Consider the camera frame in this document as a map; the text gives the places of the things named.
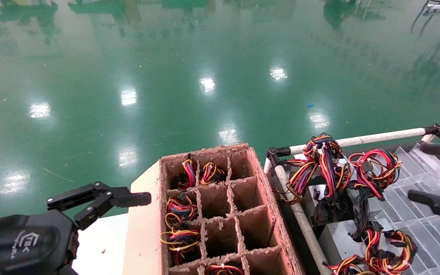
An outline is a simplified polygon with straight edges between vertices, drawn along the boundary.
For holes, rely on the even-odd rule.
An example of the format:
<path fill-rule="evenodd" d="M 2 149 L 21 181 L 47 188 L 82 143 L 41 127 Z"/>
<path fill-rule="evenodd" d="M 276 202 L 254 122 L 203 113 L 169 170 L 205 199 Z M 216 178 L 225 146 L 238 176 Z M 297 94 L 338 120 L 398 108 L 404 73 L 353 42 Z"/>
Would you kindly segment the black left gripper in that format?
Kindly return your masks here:
<path fill-rule="evenodd" d="M 75 275 L 74 222 L 56 210 L 0 218 L 0 275 Z"/>

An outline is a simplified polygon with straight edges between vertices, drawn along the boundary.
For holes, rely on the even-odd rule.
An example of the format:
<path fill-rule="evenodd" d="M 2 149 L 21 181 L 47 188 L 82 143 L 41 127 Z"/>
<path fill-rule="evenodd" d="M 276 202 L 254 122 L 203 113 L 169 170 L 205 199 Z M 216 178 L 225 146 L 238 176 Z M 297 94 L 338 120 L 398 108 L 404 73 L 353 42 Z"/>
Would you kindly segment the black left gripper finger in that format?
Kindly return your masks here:
<path fill-rule="evenodd" d="M 95 182 L 47 199 L 47 210 L 66 210 L 87 204 L 87 207 L 74 216 L 78 230 L 85 230 L 113 207 L 129 208 L 149 205 L 152 197 L 149 192 L 132 193 L 127 187 L 110 187 Z"/>

